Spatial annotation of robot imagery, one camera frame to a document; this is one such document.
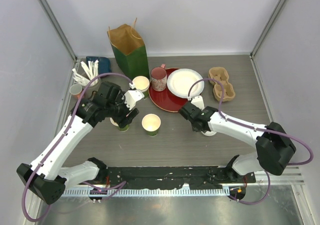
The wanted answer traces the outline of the white plastic cup lid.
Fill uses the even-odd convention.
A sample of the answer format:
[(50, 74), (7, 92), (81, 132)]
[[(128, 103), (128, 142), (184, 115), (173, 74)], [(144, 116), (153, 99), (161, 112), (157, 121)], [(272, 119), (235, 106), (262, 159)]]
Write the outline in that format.
[(214, 135), (216, 135), (217, 133), (214, 132), (214, 131), (202, 131), (201, 132), (204, 136), (207, 136), (207, 137), (212, 137)]

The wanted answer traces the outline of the green paper cup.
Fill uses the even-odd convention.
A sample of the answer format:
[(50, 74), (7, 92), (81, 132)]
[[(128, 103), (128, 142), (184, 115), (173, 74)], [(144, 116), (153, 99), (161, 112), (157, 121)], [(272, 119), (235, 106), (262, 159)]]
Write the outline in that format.
[(158, 115), (150, 113), (143, 117), (141, 125), (150, 137), (154, 137), (159, 133), (161, 119)]
[(110, 122), (112, 125), (114, 125), (121, 132), (126, 132), (130, 128), (129, 124), (127, 124), (124, 127), (119, 127), (119, 125), (112, 118), (110, 118)]

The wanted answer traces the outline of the green paper cups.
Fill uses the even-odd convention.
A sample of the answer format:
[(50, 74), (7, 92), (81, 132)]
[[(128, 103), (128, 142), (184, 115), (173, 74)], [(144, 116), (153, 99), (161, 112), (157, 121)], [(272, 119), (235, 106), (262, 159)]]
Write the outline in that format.
[(147, 99), (149, 97), (149, 79), (145, 76), (137, 76), (132, 80), (132, 82), (135, 85), (135, 88), (137, 90), (141, 90), (141, 92), (144, 94), (144, 99)]

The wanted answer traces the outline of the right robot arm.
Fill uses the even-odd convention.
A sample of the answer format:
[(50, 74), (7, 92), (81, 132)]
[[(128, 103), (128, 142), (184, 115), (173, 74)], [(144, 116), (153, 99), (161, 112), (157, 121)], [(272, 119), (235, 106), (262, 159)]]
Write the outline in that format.
[(200, 109), (190, 101), (178, 113), (191, 123), (195, 132), (221, 133), (255, 149), (250, 154), (236, 155), (228, 163), (225, 175), (233, 183), (250, 172), (266, 171), (280, 176), (296, 152), (295, 145), (276, 122), (269, 125), (250, 123), (210, 106)]

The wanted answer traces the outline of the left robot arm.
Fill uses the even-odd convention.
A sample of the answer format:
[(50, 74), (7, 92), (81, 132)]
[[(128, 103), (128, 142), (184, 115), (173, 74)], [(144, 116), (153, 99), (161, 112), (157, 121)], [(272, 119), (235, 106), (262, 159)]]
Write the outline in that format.
[(112, 118), (120, 128), (131, 124), (139, 113), (135, 105), (143, 98), (139, 89), (124, 92), (115, 83), (103, 82), (93, 99), (83, 98), (76, 103), (63, 128), (31, 164), (19, 165), (16, 172), (23, 184), (51, 205), (65, 189), (83, 182), (97, 185), (105, 182), (108, 168), (95, 157), (73, 167), (63, 167), (63, 164), (78, 143), (104, 119)]

